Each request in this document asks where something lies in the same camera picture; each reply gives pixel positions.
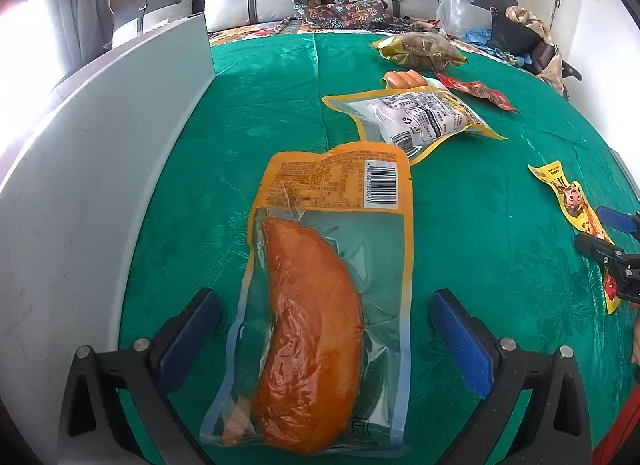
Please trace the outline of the person's fingertip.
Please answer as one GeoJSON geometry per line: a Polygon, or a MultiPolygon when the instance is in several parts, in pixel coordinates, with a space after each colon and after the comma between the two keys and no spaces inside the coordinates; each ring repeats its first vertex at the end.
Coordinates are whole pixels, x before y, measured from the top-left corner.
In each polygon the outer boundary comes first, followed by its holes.
{"type": "Polygon", "coordinates": [[[639,303],[633,303],[630,306],[630,310],[636,312],[636,319],[634,320],[634,330],[632,331],[632,352],[631,363],[634,365],[640,364],[640,305],[639,303]]]}

